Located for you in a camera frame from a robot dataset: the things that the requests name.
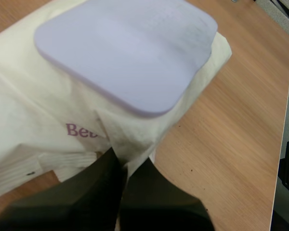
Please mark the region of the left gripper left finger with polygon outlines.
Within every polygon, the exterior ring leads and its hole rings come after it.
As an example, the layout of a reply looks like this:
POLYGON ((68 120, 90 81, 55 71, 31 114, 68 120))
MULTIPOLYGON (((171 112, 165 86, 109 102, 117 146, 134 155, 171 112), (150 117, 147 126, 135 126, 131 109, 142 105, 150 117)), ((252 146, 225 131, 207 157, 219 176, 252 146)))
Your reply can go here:
POLYGON ((0 231, 113 231, 123 171, 109 149, 89 167, 0 213, 0 231))

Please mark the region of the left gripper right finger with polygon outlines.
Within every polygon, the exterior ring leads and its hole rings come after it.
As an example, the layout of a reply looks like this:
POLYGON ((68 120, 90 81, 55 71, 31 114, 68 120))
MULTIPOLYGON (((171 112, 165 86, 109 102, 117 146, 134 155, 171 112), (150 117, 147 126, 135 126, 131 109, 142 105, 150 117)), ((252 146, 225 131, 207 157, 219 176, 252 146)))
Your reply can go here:
POLYGON ((202 202, 168 181, 147 159, 129 178, 120 205, 122 231, 212 231, 202 202))

